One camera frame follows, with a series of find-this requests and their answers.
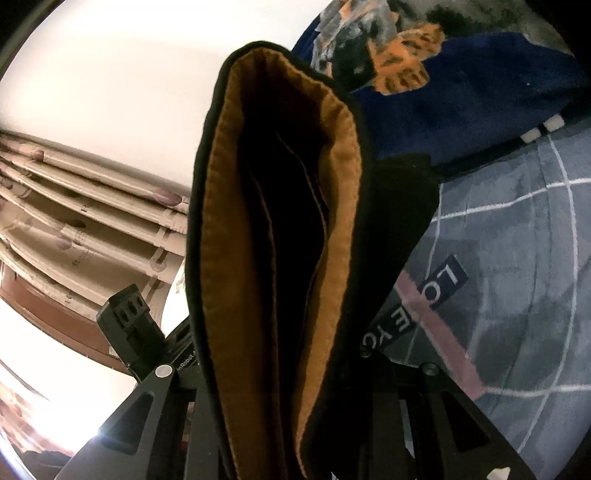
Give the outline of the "beige slatted window blind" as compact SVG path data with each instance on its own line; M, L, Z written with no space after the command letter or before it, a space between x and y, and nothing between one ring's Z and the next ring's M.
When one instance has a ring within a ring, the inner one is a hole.
M188 199L80 155L1 135L1 298L52 339L121 370L96 315L136 285L156 322L178 290Z

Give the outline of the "navy dog print blanket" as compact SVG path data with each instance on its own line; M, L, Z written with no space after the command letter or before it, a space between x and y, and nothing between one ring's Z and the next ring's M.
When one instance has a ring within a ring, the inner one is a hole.
M448 177L590 115L586 1L332 1L294 55L356 99L379 158Z

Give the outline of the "black pants with orange lining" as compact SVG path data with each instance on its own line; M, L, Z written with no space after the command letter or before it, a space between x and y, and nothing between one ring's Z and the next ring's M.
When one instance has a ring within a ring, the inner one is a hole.
M225 60L195 158L191 329L233 479L356 479L361 346L438 205L356 101L283 47Z

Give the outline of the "blue grid pattern bedsheet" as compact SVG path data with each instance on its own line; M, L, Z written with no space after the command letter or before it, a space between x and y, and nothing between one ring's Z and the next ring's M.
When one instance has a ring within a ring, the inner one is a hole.
M588 120L440 186L362 350L440 365L536 477L589 477Z

